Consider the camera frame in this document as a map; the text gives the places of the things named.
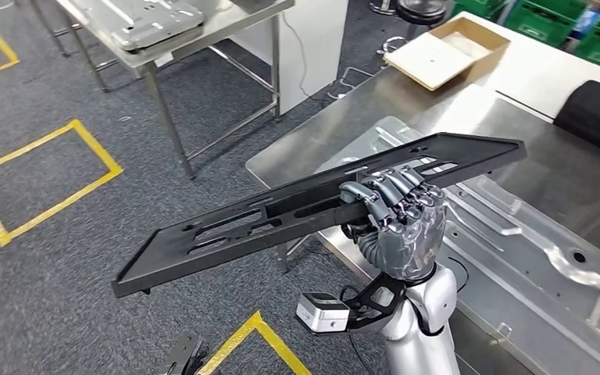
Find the black panel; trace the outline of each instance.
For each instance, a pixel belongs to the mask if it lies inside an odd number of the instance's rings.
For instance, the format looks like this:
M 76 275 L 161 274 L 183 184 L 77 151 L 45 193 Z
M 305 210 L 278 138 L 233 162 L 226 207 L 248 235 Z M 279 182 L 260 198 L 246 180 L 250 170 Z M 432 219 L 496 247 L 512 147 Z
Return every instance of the black panel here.
M 367 173 L 422 158 L 422 173 L 440 188 L 526 157 L 522 141 L 460 134 L 433 134 L 368 158 L 318 173 L 232 205 L 157 230 L 112 282 L 117 297 L 146 291 L 198 271 L 283 244 L 328 227 L 363 218 L 364 204 L 340 202 L 339 185 Z

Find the gray carpet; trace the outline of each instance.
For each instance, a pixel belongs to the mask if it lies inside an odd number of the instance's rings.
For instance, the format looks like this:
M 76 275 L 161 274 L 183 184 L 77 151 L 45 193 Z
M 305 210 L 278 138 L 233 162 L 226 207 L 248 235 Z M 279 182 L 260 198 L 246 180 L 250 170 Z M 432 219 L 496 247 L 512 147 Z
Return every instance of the gray carpet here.
M 53 9 L 45 8 L 56 26 Z M 351 1 L 341 69 L 376 72 L 374 54 L 405 23 Z M 96 61 L 109 55 L 85 33 Z M 263 190 L 245 162 L 318 112 L 306 101 L 280 122 L 264 117 L 197 159 L 189 182 L 174 162 L 155 104 L 143 82 L 120 67 L 105 71 L 103 94 L 77 53 L 64 59 L 35 22 L 27 2 L 0 12 L 0 35 L 20 63 L 0 72 L 0 157 L 79 119 L 123 172 L 0 248 L 0 374 L 152 374 L 182 330 L 218 348 L 256 310 L 317 374 L 364 373 L 344 337 L 314 338 L 293 319 L 300 291 L 338 293 L 358 281 L 311 240 L 281 274 L 264 251 L 153 290 L 115 299 L 109 282 L 157 227 Z M 64 37 L 68 49 L 72 40 Z M 267 77 L 266 66 L 229 41 L 226 49 Z M 0 54 L 0 64 L 4 56 Z M 211 52 L 175 63 L 161 75 L 188 150 L 264 104 L 269 95 Z M 315 98 L 325 98 L 323 90 Z M 0 218 L 26 223 L 105 172 L 75 134 L 0 166 Z M 384 368 L 377 337 L 357 337 L 365 360 Z M 220 367 L 223 374 L 285 373 L 261 337 L 249 337 Z

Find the robotic hand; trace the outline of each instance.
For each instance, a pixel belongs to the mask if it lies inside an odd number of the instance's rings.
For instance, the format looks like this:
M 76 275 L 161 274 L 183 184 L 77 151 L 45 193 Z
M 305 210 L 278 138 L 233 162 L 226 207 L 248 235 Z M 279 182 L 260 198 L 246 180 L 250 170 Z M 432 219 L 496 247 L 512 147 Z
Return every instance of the robotic hand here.
M 408 166 L 345 182 L 339 188 L 342 200 L 362 201 L 369 210 L 368 218 L 342 229 L 382 271 L 356 297 L 370 297 L 373 303 L 362 298 L 365 302 L 347 304 L 373 306 L 381 313 L 381 306 L 394 309 L 380 328 L 391 373 L 459 375 L 448 321 L 456 306 L 456 280 L 450 269 L 435 262 L 445 231 L 445 194 Z M 392 295 L 401 283 L 403 297 L 376 295 L 377 280 Z
M 364 257 L 389 276 L 419 280 L 431 273 L 445 231 L 445 193 L 409 166 L 340 186 L 345 202 L 363 201 L 369 220 L 342 230 Z

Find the sheet metal part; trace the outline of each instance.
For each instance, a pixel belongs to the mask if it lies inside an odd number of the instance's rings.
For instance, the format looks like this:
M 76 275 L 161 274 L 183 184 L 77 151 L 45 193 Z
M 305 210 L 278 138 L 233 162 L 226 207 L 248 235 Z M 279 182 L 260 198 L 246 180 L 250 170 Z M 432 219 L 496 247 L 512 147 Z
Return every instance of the sheet metal part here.
M 321 170 L 421 136 L 388 117 Z M 459 283 L 465 274 L 449 257 L 468 269 L 459 310 L 534 373 L 600 374 L 600 249 L 487 177 L 445 192 L 450 213 L 437 259 Z M 377 275 L 339 228 L 321 236 L 365 278 Z

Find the stainless steel table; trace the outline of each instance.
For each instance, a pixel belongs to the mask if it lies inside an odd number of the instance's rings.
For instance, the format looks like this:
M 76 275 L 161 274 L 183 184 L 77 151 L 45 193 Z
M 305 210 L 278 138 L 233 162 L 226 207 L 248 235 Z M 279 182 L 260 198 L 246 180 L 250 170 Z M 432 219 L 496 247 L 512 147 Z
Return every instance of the stainless steel table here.
M 119 46 L 113 42 L 112 38 L 105 31 L 101 30 L 98 25 L 91 23 L 90 20 L 88 20 L 79 9 L 77 9 L 68 0 L 56 0 L 63 15 L 63 19 L 65 20 L 66 29 L 62 30 L 61 32 L 53 31 L 47 24 L 45 18 L 42 16 L 37 1 L 38 0 L 31 0 L 31 4 L 34 11 L 38 15 L 39 20 L 50 34 L 50 37 L 55 40 L 55 43 L 65 55 L 65 50 L 58 40 L 58 35 L 66 32 L 73 35 L 74 40 L 79 46 L 81 55 L 86 60 L 91 72 L 94 74 L 95 79 L 103 91 L 107 91 L 107 87 L 104 80 L 100 76 L 100 71 L 116 64 L 117 62 L 122 63 L 124 66 L 132 70 L 137 77 L 145 77 L 151 95 L 158 103 L 162 112 L 162 119 L 167 127 L 167 130 L 169 131 L 171 140 L 176 149 L 177 156 L 184 168 L 185 173 L 188 176 L 192 176 L 193 174 L 190 160 L 199 156 L 208 148 L 211 148 L 236 130 L 242 128 L 248 123 L 251 123 L 253 120 L 268 113 L 270 110 L 274 111 L 275 116 L 280 115 L 279 20 L 277 17 L 279 13 L 285 9 L 291 8 L 294 5 L 295 0 L 222 0 L 219 2 L 212 0 L 194 0 L 193 5 L 204 13 L 205 20 L 202 27 L 196 27 L 195 29 L 185 31 L 182 34 L 178 34 L 148 48 L 140 49 L 137 51 L 137 53 L 131 53 L 119 48 Z M 73 21 L 70 17 L 77 20 L 79 24 L 73 24 Z M 230 56 L 214 47 L 214 44 L 218 41 L 222 41 L 223 39 L 228 38 L 240 30 L 244 30 L 247 27 L 269 18 L 272 18 L 273 21 L 271 23 L 272 30 L 270 31 L 272 34 L 273 43 L 272 78 L 270 83 L 266 82 L 247 67 L 243 66 L 238 61 L 232 59 Z M 111 51 L 111 53 L 114 54 L 116 58 L 96 66 L 92 62 L 87 49 L 84 47 L 84 44 L 77 35 L 77 28 L 80 27 L 84 28 L 95 38 L 97 38 L 100 43 L 102 43 L 105 47 L 107 47 L 108 50 Z M 156 61 L 159 62 L 160 59 L 169 60 L 170 58 L 173 58 L 174 60 L 183 59 L 204 48 L 210 48 L 217 53 L 217 55 L 227 60 L 231 65 L 235 66 L 241 72 L 247 74 L 257 83 L 265 87 L 272 93 L 272 102 L 254 112 L 241 122 L 232 125 L 220 136 L 208 142 L 200 149 L 187 154 L 184 150 L 183 143 L 178 136 L 176 126 L 173 123 L 172 116 L 169 112 L 169 108 L 167 107 L 163 93 L 160 90 L 159 82 L 157 80 L 157 71 L 159 68 L 158 64 L 156 64 Z
M 434 93 L 394 69 L 386 69 L 345 98 L 247 161 L 266 186 L 276 187 L 316 172 L 336 152 L 385 116 L 422 134 L 451 131 L 516 138 L 526 142 L 528 160 L 493 179 L 555 221 L 600 248 L 600 149 L 549 126 L 502 100 L 450 101 L 467 85 Z

